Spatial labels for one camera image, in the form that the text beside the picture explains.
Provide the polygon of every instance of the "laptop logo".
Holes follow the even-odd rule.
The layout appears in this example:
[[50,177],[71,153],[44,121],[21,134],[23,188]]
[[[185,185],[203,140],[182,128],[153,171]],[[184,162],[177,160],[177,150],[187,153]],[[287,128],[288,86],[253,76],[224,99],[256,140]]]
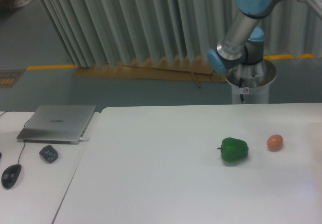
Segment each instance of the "laptop logo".
[[64,120],[50,120],[50,122],[64,122]]

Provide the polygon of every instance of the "yellow floor line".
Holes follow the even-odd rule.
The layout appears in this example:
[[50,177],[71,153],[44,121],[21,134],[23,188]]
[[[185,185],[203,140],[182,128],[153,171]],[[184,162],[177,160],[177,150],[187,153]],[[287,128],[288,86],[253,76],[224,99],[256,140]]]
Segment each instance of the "yellow floor line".
[[[314,54],[301,54],[298,56],[299,59],[304,58],[315,58]],[[294,56],[291,54],[281,54],[281,55],[266,55],[264,59],[294,59]],[[68,69],[68,68],[76,68],[73,64],[58,64],[58,65],[36,65],[27,67],[30,69]]]
[[267,55],[264,56],[264,59],[294,59],[294,56],[291,54]]
[[67,69],[67,68],[76,68],[73,64],[58,64],[58,65],[37,65],[29,66],[27,69]]
[[298,56],[299,59],[303,59],[303,58],[315,58],[314,54],[301,54]]

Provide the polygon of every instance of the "green bell pepper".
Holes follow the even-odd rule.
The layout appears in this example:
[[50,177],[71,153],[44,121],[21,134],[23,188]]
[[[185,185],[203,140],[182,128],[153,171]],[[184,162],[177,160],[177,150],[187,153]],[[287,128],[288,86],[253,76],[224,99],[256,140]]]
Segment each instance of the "green bell pepper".
[[232,137],[225,138],[218,149],[221,152],[221,158],[226,162],[235,162],[248,155],[247,143]]

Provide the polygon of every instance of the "white pleated curtain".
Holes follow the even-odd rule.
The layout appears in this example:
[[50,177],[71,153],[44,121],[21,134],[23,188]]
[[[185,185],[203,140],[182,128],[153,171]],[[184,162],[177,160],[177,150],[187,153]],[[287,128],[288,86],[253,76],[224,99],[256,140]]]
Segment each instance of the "white pleated curtain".
[[[176,55],[192,61],[224,37],[235,0],[41,0],[77,66],[130,64]],[[266,52],[322,54],[322,21],[297,0],[261,20]]]

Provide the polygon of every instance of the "laptop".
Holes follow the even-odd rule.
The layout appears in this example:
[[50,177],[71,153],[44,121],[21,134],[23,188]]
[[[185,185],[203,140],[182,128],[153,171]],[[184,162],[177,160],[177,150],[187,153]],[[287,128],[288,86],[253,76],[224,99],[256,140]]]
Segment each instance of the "laptop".
[[96,106],[41,105],[17,139],[26,142],[73,143],[81,140]]

